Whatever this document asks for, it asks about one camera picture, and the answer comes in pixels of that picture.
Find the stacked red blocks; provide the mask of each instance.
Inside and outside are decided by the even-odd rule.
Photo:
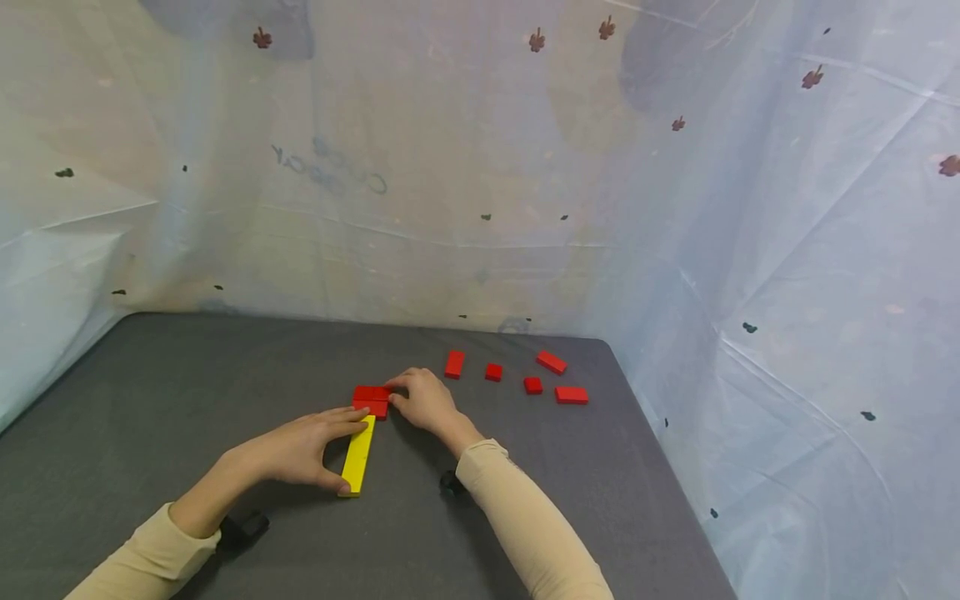
[[[370,414],[377,420],[385,420],[387,418],[387,398],[389,397],[389,388],[358,385],[353,390],[353,409],[369,408]]]

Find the black clip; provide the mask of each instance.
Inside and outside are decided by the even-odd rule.
[[[467,488],[457,479],[457,474],[449,470],[440,476],[440,491],[447,495],[457,497],[467,493]]]
[[[253,511],[242,519],[231,516],[220,523],[220,544],[218,549],[229,553],[243,552],[270,529],[270,520],[260,511]]]

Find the red block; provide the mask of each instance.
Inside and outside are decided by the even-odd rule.
[[[566,371],[566,363],[546,350],[537,355],[537,362],[557,375],[562,375]]]
[[[557,397],[558,404],[586,404],[589,401],[587,390],[584,388],[557,386],[553,393]]]
[[[503,377],[503,367],[490,363],[487,365],[487,378],[490,381],[499,381]]]
[[[386,402],[388,397],[390,397],[390,388],[382,388],[373,385],[358,385],[353,389],[354,400]]]
[[[376,417],[377,420],[386,420],[388,406],[389,404],[387,402],[381,402],[379,400],[353,399],[353,410],[358,411],[361,408],[369,408],[370,414]]]
[[[464,368],[464,358],[467,355],[462,353],[460,350],[451,350],[450,355],[446,358],[446,369],[444,369],[444,376],[449,377],[450,379],[459,379],[460,371]]]
[[[523,387],[526,388],[529,396],[543,394],[543,384],[540,383],[539,377],[524,377]]]

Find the beige sleeve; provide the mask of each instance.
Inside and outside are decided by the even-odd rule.
[[[206,540],[184,534],[164,504],[126,543],[93,569],[66,600],[167,600],[210,558],[220,531]]]
[[[495,440],[467,448],[457,478],[486,513],[534,600],[613,599],[576,532]]]

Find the plastic sheet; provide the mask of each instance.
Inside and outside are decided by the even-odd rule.
[[[601,337],[741,598],[960,597],[960,5],[0,29],[0,428],[133,311]]]

